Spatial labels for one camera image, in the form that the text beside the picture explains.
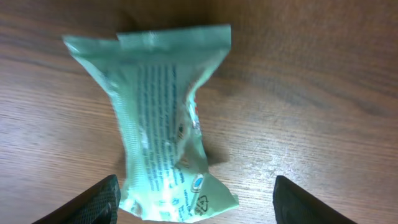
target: green plastic wrapper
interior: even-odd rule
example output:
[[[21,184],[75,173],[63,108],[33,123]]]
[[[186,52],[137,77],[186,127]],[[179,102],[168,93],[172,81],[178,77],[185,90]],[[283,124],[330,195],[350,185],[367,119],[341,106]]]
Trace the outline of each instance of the green plastic wrapper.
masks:
[[[192,223],[238,206],[209,173],[195,103],[231,48],[229,25],[63,39],[116,113],[127,169],[121,209]]]

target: brown wood grain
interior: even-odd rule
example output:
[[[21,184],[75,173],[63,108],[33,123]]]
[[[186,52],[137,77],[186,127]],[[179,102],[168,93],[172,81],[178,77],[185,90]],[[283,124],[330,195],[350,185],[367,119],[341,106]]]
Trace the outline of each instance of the brown wood grain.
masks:
[[[63,34],[230,23],[197,93],[210,168],[240,207],[200,223],[275,223],[286,175],[358,223],[398,220],[396,0],[0,2],[0,217],[31,223],[109,174],[124,150],[108,97]],[[120,211],[118,223],[141,223]]]

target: wooden surface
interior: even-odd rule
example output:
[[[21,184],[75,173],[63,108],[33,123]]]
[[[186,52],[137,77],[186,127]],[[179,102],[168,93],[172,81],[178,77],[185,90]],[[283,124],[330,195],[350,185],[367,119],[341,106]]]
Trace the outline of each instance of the wooden surface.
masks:
[[[30,223],[108,174],[125,178],[104,91],[63,34],[230,23],[197,93],[212,174],[240,207],[200,223],[275,223],[283,174],[358,223],[398,220],[396,0],[0,2],[0,217]],[[141,223],[119,211],[118,223]]]

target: dark object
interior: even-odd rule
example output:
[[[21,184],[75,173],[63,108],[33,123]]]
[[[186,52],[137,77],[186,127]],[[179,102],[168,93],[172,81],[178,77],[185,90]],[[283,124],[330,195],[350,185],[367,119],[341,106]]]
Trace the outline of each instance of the dark object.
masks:
[[[281,175],[276,177],[273,198],[277,224],[355,224]]]
[[[118,178],[116,175],[109,175],[34,224],[116,224],[119,202]]]

